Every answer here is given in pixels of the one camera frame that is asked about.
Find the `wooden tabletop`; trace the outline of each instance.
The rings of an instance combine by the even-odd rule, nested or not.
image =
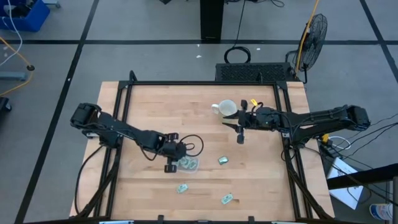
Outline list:
[[[98,105],[104,112],[113,112],[117,86],[117,82],[102,84]],[[303,84],[288,83],[288,87],[292,110],[309,112]],[[284,107],[282,92],[280,95]],[[133,86],[128,124],[162,133],[177,132],[180,138],[197,134],[203,138],[205,147],[198,156],[200,164],[196,173],[165,174],[166,158],[148,161],[134,141],[125,140],[112,219],[156,220],[158,215],[164,215],[165,220],[243,221],[254,216],[256,221],[293,221],[286,165],[280,158],[280,133],[247,130],[245,143],[239,145],[236,133],[222,125],[210,108],[211,104],[225,99],[239,106],[242,99],[252,98],[275,108],[270,86]],[[314,140],[307,146],[318,149]],[[85,159],[97,147],[98,139],[88,140]],[[98,188],[104,152],[95,155],[82,172],[78,193],[80,209]],[[309,191],[325,211],[334,216],[320,156],[306,149],[301,153]],[[221,156],[229,158],[222,166],[218,164]],[[183,183],[188,184],[189,189],[177,194],[177,187]],[[234,200],[223,205],[221,198],[229,193]],[[299,190],[298,196],[301,214],[305,216]],[[102,214],[108,192],[103,198]]]

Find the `white paper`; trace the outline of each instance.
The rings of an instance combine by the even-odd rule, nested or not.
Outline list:
[[[344,171],[347,174],[352,174],[357,172],[347,163],[345,163],[339,158],[336,158],[335,161],[333,161],[333,165],[329,170],[327,179],[345,175],[343,172],[335,169],[334,167],[339,168],[340,170]],[[329,194],[337,198],[340,202],[343,202],[344,204],[355,210],[356,206],[358,205],[358,200],[361,196],[362,189],[363,186],[348,187],[348,188],[346,187],[343,189],[329,190]]]

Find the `blue bin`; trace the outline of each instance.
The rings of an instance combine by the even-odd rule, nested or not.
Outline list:
[[[11,1],[11,4],[15,5],[21,2],[21,0]],[[4,5],[8,5],[7,0],[1,0],[0,7]],[[10,21],[10,17],[5,14],[4,9],[0,8],[0,16],[4,16],[4,22],[0,21],[0,29],[9,29],[14,30],[12,23]],[[12,21],[15,24],[15,27],[18,31],[30,31],[37,32],[42,27],[45,19],[50,14],[50,9],[44,4],[42,0],[37,0],[37,2],[33,5],[29,14],[25,18],[12,18]]]

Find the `yellow tag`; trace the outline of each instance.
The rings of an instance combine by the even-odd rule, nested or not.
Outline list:
[[[329,134],[324,134],[322,136],[322,142],[326,144],[328,142],[328,140],[329,140]]]
[[[257,104],[257,101],[256,101],[255,99],[251,99],[250,101],[251,101],[251,103],[252,103],[254,106],[257,106],[257,105],[258,105],[258,104]]]

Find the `small green object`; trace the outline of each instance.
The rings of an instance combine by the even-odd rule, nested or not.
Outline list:
[[[230,201],[232,201],[232,199],[234,199],[234,197],[232,196],[232,194],[225,195],[225,196],[221,199],[221,203],[223,203],[223,205],[225,205],[226,203],[229,203]]]
[[[182,166],[182,167],[184,167],[184,168],[187,169],[190,160],[189,160],[189,158],[187,158],[187,157],[182,157],[178,162],[180,163],[180,166]]]
[[[223,156],[223,157],[221,157],[221,158],[218,159],[218,163],[219,163],[220,165],[223,165],[223,164],[225,164],[225,163],[227,163],[227,162],[228,162],[228,158],[227,158],[226,156]]]
[[[177,193],[181,194],[182,192],[188,190],[188,185],[187,184],[181,184],[177,188]]]
[[[188,169],[193,170],[193,169],[195,169],[197,167],[197,165],[198,165],[198,163],[195,160],[191,160],[189,162]]]

